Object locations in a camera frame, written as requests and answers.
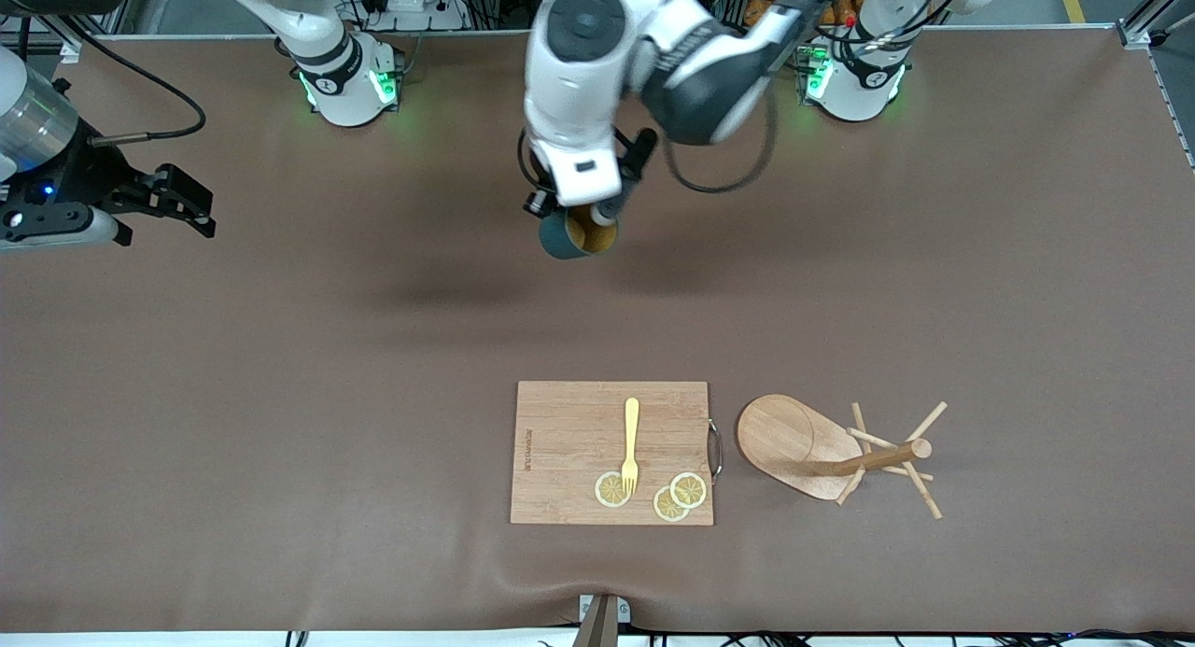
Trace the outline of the dark green mug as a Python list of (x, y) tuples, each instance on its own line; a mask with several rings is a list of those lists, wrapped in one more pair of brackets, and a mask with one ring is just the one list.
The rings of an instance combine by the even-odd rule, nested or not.
[(541, 248), (554, 260), (588, 260), (609, 251), (619, 237), (619, 222), (600, 222), (593, 207), (558, 207), (539, 226)]

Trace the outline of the wooden mug tree rack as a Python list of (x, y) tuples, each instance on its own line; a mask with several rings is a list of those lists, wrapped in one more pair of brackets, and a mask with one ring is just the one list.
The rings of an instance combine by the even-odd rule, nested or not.
[(912, 481), (934, 520), (943, 512), (929, 490), (932, 481), (915, 469), (930, 458), (926, 431), (945, 413), (940, 401), (903, 442), (888, 442), (866, 431), (862, 405), (851, 405), (853, 426), (844, 426), (816, 413), (793, 397), (771, 393), (746, 405), (739, 423), (739, 451), (760, 472), (807, 498), (841, 506), (870, 472), (901, 475)]

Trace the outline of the white power strip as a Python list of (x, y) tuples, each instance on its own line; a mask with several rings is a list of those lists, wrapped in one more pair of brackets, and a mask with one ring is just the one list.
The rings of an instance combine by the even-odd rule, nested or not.
[(373, 32), (459, 31), (473, 29), (462, 0), (386, 0), (385, 10), (363, 18)]

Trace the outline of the wooden cutting board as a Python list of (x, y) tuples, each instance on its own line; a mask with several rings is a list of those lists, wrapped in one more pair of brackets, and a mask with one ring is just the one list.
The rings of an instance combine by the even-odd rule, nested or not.
[[(620, 508), (594, 484), (623, 469), (624, 405), (641, 401), (639, 486)], [(521, 382), (513, 419), (511, 523), (543, 527), (712, 527), (704, 382)], [(682, 472), (700, 475), (705, 502), (682, 521), (654, 514), (652, 498)]]

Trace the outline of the yellow plastic fork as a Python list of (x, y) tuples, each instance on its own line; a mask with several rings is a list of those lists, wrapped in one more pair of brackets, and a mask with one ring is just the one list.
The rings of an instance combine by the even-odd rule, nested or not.
[(637, 442), (639, 441), (639, 425), (641, 401), (631, 397), (631, 399), (625, 401), (624, 405), (625, 452), (623, 469), (620, 469), (623, 492), (625, 498), (629, 499), (632, 498), (637, 486), (639, 486), (641, 466), (636, 457)]

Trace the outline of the orange bag pile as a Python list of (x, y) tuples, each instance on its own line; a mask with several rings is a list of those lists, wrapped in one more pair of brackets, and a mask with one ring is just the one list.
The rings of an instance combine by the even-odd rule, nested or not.
[[(777, 0), (750, 0), (747, 2), (744, 8), (742, 25), (744, 28), (752, 28), (760, 22), (766, 10), (772, 8), (772, 5)], [(832, 6), (823, 11), (819, 25), (822, 26), (853, 26), (857, 22), (859, 10), (862, 10), (862, 4), (864, 0), (836, 0)]]

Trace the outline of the grey metal edge bracket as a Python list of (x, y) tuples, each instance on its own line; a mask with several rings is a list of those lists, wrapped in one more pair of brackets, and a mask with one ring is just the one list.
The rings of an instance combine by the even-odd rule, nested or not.
[(583, 622), (586, 615), (589, 614), (589, 610), (594, 605), (600, 603), (601, 598), (607, 599), (606, 609), (614, 614), (615, 622), (619, 625), (630, 625), (632, 621), (630, 602), (618, 596), (580, 596), (580, 614), (577, 614), (576, 623)]

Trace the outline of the aluminium frame corner post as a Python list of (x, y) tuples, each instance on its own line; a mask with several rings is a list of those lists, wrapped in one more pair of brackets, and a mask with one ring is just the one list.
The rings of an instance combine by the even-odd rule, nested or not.
[(1124, 18), (1119, 19), (1119, 38), (1128, 49), (1157, 48), (1183, 26), (1195, 22), (1195, 8), (1171, 19), (1184, 0), (1141, 0)]

